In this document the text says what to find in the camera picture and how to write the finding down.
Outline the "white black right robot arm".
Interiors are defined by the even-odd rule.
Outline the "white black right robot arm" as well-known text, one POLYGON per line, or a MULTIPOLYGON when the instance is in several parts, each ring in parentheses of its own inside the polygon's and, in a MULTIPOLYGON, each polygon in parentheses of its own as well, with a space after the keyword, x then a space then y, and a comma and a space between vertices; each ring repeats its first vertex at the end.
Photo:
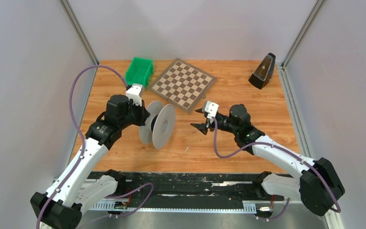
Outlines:
POLYGON ((219 113, 218 108, 218 104, 207 101, 203 108, 196 110, 204 115, 206 121, 191 125, 204 135, 208 131, 214 133, 213 147, 219 158, 230 158, 246 151, 270 161, 290 175, 283 177, 270 172, 262 175, 261 181, 253 186, 257 198, 279 195, 299 200, 318 216, 324 216, 330 210, 336 213, 342 211, 338 201, 345 194, 345 188, 328 159, 303 156, 277 143, 252 124, 244 104, 233 105, 228 115, 219 113), (239 149, 228 155, 221 155, 217 149, 219 131, 233 134, 239 149))

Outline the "white perforated cable spool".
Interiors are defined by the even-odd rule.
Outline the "white perforated cable spool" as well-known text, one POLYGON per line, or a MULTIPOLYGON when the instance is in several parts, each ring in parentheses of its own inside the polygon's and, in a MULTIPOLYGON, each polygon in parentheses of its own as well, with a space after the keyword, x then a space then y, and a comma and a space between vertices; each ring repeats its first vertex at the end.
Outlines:
POLYGON ((152 144, 156 149, 163 148, 169 141, 176 120, 176 110, 172 104, 163 106, 155 100, 149 104, 147 111, 150 116, 144 126, 140 126, 139 136, 143 144, 152 144))

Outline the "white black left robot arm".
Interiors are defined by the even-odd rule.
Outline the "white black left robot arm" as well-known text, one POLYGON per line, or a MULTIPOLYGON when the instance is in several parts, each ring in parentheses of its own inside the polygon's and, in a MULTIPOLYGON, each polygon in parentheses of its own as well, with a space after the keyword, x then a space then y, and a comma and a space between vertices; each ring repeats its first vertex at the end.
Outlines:
POLYGON ((131 126, 144 126, 150 113, 138 95, 115 94, 107 102, 106 110, 92 123, 82 145, 57 181, 44 193, 36 192, 30 199, 37 217, 36 228, 44 223, 53 229, 75 229, 82 216, 97 202, 112 194, 125 195, 127 185, 119 180, 116 171, 106 172, 84 190, 82 185, 96 164, 131 126))

